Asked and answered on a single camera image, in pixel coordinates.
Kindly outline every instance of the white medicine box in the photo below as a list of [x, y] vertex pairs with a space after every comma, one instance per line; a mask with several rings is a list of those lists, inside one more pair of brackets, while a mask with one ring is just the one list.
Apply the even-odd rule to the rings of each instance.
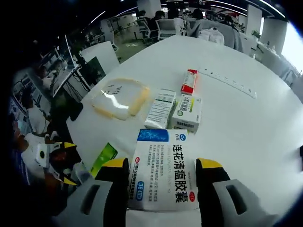
[[174, 128], [198, 130], [202, 113], [202, 100], [199, 97], [182, 95], [171, 119]]
[[151, 106], [144, 126], [148, 129], [167, 128], [168, 119], [171, 117], [176, 103], [176, 92], [161, 89]]

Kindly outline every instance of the medicine box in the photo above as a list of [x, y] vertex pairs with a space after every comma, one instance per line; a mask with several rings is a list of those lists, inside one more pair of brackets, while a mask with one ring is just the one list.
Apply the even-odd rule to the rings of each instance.
[[147, 114], [144, 126], [148, 129], [167, 128], [168, 119], [172, 115], [172, 108], [176, 103], [176, 92], [161, 89]]
[[181, 93], [186, 95], [192, 95], [195, 89], [196, 80], [198, 76], [197, 70], [187, 70], [184, 82], [181, 87]]
[[141, 129], [130, 166], [128, 207], [155, 212], [197, 209], [190, 152], [187, 130]]
[[171, 119], [174, 128], [198, 130], [201, 121], [202, 100], [199, 97], [182, 95]]

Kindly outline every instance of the ceiling light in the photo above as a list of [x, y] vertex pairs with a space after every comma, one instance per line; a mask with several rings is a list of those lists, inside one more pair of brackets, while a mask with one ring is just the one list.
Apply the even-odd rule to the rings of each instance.
[[246, 17], [247, 17], [247, 15], [246, 15], [246, 14], [244, 14], [244, 13], [240, 13], [240, 12], [235, 11], [235, 10], [233, 10], [233, 9], [229, 9], [229, 8], [226, 8], [226, 7], [223, 7], [223, 6], [216, 6], [216, 5], [211, 5], [211, 6], [218, 7], [218, 8], [223, 8], [223, 9], [227, 9], [227, 10], [230, 10], [230, 11], [235, 12], [235, 13], [239, 13], [239, 14], [241, 14], [241, 15], [246, 16]]
[[225, 4], [225, 5], [233, 6], [233, 7], [236, 7], [236, 8], [242, 9], [242, 10], [244, 10], [244, 11], [247, 11], [246, 9], [243, 9], [243, 8], [241, 8], [241, 7], [238, 7], [238, 6], [235, 6], [235, 5], [229, 4], [229, 3], [225, 3], [225, 2], [222, 2], [222, 1], [214, 1], [214, 2], [222, 3], [222, 4]]
[[89, 25], [91, 24], [91, 23], [93, 23], [98, 17], [100, 17], [102, 14], [104, 14], [105, 13], [105, 11], [103, 11], [102, 13], [100, 13], [95, 19], [93, 19], [90, 23], [89, 23]]
[[136, 6], [136, 7], [133, 7], [133, 8], [131, 8], [131, 9], [125, 10], [124, 12], [119, 13], [117, 16], [120, 16], [121, 14], [126, 13], [127, 11], [130, 11], [130, 10], [135, 9], [135, 8], [138, 8], [138, 7]]
[[272, 5], [270, 5], [269, 3], [263, 1], [263, 0], [259, 0], [260, 2], [264, 3], [265, 5], [271, 7], [274, 11], [276, 11], [278, 14], [280, 14], [281, 16], [283, 16], [285, 18], [285, 16], [279, 11], [277, 10], [275, 7], [273, 7]]

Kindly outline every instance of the clear plastic bag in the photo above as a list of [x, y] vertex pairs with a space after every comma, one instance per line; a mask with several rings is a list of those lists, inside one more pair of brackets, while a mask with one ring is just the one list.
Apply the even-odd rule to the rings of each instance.
[[136, 116], [148, 98], [149, 89], [133, 79], [109, 81], [92, 99], [92, 106], [101, 115], [126, 120]]

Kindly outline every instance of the white round table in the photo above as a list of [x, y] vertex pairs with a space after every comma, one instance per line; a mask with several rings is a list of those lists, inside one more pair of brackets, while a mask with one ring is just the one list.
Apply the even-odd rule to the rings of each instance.
[[298, 148], [303, 144], [303, 105], [272, 71], [249, 56], [204, 40], [172, 36], [112, 70], [82, 100], [84, 108], [67, 125], [84, 164], [91, 168], [106, 143], [131, 157], [144, 114], [126, 121], [94, 112], [90, 99], [109, 80], [136, 79], [151, 90], [180, 89], [187, 69], [214, 72], [257, 93], [247, 94], [200, 74], [196, 96], [203, 100], [202, 121], [190, 134], [192, 157], [221, 163], [259, 198], [269, 213], [283, 215], [303, 186]]

